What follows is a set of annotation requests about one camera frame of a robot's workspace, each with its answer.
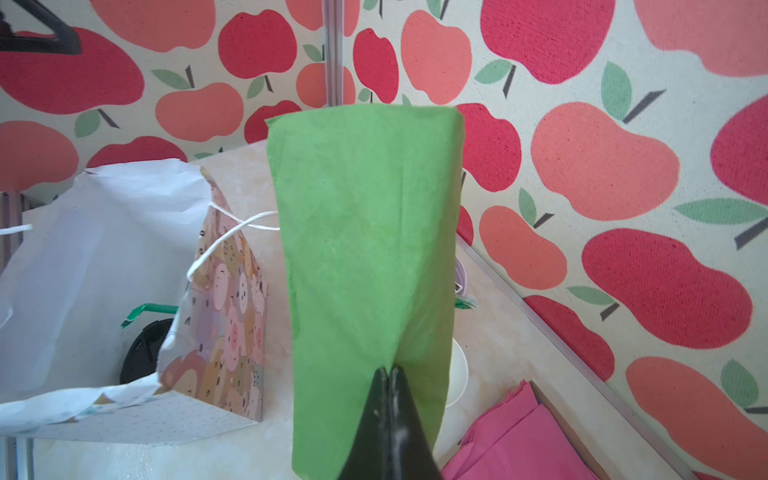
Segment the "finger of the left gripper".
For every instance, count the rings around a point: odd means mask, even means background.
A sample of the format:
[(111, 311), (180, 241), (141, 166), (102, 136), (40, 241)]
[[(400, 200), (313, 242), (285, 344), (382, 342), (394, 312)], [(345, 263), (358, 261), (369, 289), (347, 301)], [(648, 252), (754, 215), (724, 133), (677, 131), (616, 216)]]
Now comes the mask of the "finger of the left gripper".
[(1, 11), (1, 51), (15, 53), (80, 55), (82, 46), (75, 30), (37, 0), (13, 0), (29, 15), (48, 27), (51, 36), (29, 36), (15, 32)]

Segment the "green napkin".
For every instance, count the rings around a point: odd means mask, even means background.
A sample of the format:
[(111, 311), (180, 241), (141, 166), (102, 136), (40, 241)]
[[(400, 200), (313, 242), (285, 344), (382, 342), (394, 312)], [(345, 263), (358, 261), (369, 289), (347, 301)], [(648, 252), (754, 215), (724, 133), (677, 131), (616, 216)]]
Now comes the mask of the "green napkin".
[(268, 121), (294, 378), (292, 467), (334, 479), (374, 374), (403, 369), (434, 444), (449, 384), (464, 119), (357, 104)]

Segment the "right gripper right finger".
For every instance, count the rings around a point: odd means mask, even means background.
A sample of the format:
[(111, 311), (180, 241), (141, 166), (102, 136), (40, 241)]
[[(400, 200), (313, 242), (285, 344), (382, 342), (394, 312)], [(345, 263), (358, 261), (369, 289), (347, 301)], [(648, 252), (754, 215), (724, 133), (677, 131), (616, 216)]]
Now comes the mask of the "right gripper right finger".
[(390, 479), (442, 479), (424, 433), (405, 371), (389, 376), (388, 474)]

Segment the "black coffee cup lid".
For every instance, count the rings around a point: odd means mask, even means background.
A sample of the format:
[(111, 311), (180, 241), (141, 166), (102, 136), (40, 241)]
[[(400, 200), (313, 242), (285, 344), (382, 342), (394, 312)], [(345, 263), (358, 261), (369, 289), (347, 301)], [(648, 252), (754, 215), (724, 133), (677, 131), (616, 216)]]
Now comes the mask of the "black coffee cup lid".
[(121, 385), (156, 372), (158, 355), (172, 323), (172, 318), (154, 321), (139, 333), (123, 361), (119, 376)]

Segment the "green stirrer stick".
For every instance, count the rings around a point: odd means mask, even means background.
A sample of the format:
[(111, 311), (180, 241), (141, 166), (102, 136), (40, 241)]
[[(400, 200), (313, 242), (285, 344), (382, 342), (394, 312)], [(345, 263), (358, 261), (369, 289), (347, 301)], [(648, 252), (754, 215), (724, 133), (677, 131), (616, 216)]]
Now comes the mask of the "green stirrer stick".
[(142, 316), (154, 315), (157, 319), (165, 320), (173, 318), (179, 307), (177, 305), (166, 305), (157, 303), (144, 303), (132, 309), (125, 319), (121, 322), (120, 328), (125, 329), (129, 325), (133, 324)]

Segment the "white patterned gift bag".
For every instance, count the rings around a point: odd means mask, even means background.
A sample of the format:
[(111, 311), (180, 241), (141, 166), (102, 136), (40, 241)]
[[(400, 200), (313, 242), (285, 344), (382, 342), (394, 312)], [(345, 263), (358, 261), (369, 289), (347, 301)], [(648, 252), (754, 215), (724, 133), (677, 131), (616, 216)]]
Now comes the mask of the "white patterned gift bag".
[[(201, 167), (178, 159), (89, 168), (42, 209), (1, 276), (1, 432), (183, 443), (262, 418), (266, 281)], [(127, 352), (177, 305), (156, 372), (129, 384)]]

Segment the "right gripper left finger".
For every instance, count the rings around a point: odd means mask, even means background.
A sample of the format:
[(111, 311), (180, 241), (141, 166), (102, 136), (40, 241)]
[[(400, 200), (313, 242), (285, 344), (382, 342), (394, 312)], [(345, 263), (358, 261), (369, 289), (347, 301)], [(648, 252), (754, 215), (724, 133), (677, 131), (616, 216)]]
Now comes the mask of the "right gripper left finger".
[(339, 479), (389, 479), (392, 396), (388, 372), (375, 371), (347, 460)]

